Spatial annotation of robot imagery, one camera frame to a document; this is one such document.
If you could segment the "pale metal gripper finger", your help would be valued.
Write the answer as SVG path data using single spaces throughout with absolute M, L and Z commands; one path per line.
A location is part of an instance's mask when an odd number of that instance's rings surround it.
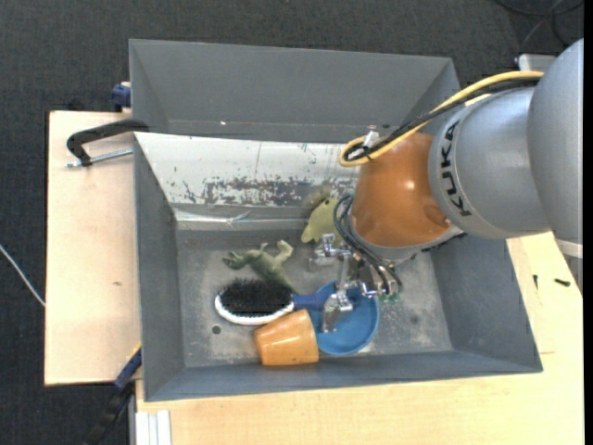
M 354 305 L 348 299 L 347 294 L 331 294 L 323 304 L 322 332 L 324 334 L 335 332 L 337 326 L 353 311 Z
M 322 234 L 319 244 L 313 249 L 309 257 L 309 269 L 317 271 L 321 268 L 336 265 L 344 261 L 350 254 L 347 243 L 342 239 L 337 239 L 332 233 Z

